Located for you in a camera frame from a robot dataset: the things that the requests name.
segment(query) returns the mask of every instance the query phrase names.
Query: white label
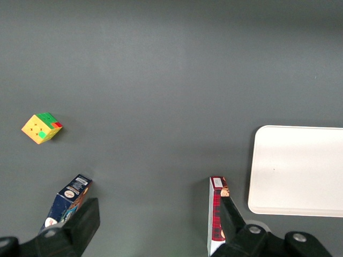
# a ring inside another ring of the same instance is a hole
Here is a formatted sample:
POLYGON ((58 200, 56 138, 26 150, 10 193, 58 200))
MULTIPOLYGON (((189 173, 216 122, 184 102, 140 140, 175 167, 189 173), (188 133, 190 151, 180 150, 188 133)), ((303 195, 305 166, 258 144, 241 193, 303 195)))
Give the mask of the white label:
POLYGON ((55 224, 57 224, 57 220, 54 220, 53 218, 47 218, 46 220, 45 220, 45 227, 47 228, 48 226, 51 226, 51 225, 55 225, 55 224))
POLYGON ((213 182, 214 182, 214 187, 223 187, 223 184, 220 178, 213 178, 213 182))
POLYGON ((73 198, 75 196, 74 192, 70 190, 65 191, 64 195, 68 198, 73 198))
POLYGON ((79 181, 81 184, 83 184, 83 185, 85 185, 85 186, 88 184, 88 182, 85 181, 85 180, 82 179, 82 178, 76 178, 76 180, 79 181))

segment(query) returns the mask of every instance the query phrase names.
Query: green cube face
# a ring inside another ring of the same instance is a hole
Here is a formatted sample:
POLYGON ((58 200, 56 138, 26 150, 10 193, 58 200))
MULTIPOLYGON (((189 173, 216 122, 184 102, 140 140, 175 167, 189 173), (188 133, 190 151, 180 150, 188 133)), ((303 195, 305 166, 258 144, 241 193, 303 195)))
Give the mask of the green cube face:
POLYGON ((46 136, 45 132, 43 132, 43 131, 39 132, 38 135, 40 138, 45 138, 45 136, 46 136))
POLYGON ((58 122, 50 113, 45 112, 43 114, 36 114, 49 128, 54 129, 52 123, 58 122))

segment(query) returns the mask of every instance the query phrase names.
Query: white plastic board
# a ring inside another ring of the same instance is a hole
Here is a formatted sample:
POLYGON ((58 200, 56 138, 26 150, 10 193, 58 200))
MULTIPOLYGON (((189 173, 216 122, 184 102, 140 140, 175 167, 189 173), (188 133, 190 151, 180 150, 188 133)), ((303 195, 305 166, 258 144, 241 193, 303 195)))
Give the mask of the white plastic board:
POLYGON ((257 214, 343 217, 343 128, 261 127, 248 205, 257 214))

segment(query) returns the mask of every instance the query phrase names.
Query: gray table surface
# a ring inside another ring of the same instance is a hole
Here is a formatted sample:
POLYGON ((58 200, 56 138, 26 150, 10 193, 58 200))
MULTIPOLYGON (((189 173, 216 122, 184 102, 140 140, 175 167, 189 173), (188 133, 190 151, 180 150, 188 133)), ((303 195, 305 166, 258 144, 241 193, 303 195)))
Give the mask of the gray table surface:
POLYGON ((343 256, 342 218, 247 205, 259 127, 343 127, 342 1, 1 1, 0 53, 0 236, 36 236, 84 173, 102 222, 84 257, 205 257, 222 175, 244 218, 343 256), (64 129, 36 145, 40 112, 64 129))

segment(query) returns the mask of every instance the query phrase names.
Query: yellow cube face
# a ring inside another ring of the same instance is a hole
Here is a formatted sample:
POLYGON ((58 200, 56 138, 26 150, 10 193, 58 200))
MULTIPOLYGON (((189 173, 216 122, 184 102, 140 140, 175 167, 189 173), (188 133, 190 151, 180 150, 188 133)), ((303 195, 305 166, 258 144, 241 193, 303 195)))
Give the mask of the yellow cube face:
POLYGON ((62 125, 46 112, 33 115, 21 130, 37 144, 41 144, 50 140, 61 128, 62 125))

